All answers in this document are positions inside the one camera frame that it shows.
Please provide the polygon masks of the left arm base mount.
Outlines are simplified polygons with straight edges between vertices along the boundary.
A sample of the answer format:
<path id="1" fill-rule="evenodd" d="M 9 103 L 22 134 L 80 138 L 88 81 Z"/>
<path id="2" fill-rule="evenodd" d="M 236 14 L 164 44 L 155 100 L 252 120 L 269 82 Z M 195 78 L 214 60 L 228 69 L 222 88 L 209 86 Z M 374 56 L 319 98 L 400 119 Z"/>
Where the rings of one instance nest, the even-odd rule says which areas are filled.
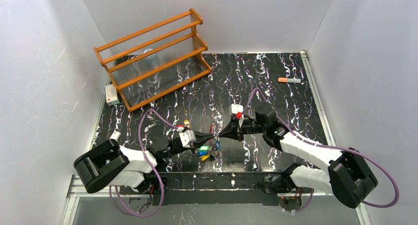
<path id="1" fill-rule="evenodd" d="M 144 181 L 137 187 L 120 186 L 120 194 L 148 194 L 160 195 L 160 182 L 156 175 L 145 175 Z"/>

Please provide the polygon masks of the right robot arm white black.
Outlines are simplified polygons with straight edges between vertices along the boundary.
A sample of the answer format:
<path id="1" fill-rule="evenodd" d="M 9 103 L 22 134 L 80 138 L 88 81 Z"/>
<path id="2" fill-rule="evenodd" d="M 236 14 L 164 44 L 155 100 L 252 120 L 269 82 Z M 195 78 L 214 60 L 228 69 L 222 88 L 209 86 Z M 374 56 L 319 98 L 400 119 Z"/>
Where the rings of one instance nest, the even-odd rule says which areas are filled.
<path id="1" fill-rule="evenodd" d="M 312 188 L 334 195 L 342 204 L 356 208 L 377 187 L 378 180 L 355 149 L 322 148 L 285 126 L 274 111 L 257 112 L 255 118 L 234 114 L 219 136 L 242 141 L 245 135 L 262 134 L 272 148 L 293 154 L 313 167 L 294 163 L 280 175 L 281 189 Z"/>

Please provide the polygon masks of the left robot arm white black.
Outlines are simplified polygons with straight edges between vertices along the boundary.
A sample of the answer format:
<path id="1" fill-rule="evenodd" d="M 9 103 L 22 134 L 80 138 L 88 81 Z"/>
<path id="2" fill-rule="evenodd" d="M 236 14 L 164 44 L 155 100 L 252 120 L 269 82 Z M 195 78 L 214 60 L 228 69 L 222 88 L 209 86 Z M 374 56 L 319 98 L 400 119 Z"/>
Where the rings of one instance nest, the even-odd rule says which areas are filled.
<path id="1" fill-rule="evenodd" d="M 195 152 L 212 138 L 210 133 L 185 130 L 171 140 L 157 137 L 146 150 L 128 149 L 115 139 L 108 139 L 79 156 L 73 166 L 88 193 L 107 186 L 139 188 L 145 174 L 153 172 L 159 164 L 184 151 Z"/>

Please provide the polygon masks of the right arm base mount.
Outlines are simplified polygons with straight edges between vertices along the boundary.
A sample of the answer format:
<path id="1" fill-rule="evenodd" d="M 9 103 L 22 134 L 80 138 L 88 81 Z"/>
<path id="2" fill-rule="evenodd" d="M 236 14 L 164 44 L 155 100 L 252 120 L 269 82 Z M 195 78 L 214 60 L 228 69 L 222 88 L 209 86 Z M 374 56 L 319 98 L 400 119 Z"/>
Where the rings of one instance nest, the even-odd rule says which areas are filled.
<path id="1" fill-rule="evenodd" d="M 304 187 L 298 187 L 291 182 L 289 176 L 281 175 L 265 176 L 262 182 L 258 182 L 255 186 L 266 194 L 287 194 L 279 195 L 279 206 L 282 211 L 296 213 L 305 210 L 311 203 L 313 198 L 313 190 L 306 188 L 309 198 L 304 204 L 302 196 L 304 195 Z"/>

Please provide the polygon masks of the bunch of coloured keys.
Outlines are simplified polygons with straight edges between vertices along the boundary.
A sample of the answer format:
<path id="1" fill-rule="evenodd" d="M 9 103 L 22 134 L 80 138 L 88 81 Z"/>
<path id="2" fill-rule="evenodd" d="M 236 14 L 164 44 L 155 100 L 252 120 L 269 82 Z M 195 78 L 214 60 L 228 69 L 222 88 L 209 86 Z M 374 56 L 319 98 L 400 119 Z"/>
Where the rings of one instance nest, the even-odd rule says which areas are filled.
<path id="1" fill-rule="evenodd" d="M 207 141 L 206 145 L 203 145 L 198 148 L 199 159 L 204 162 L 207 160 L 212 160 L 219 156 L 220 154 L 220 140 L 219 140 L 219 126 L 216 121 L 211 122 L 209 132 L 214 136 L 212 139 Z"/>

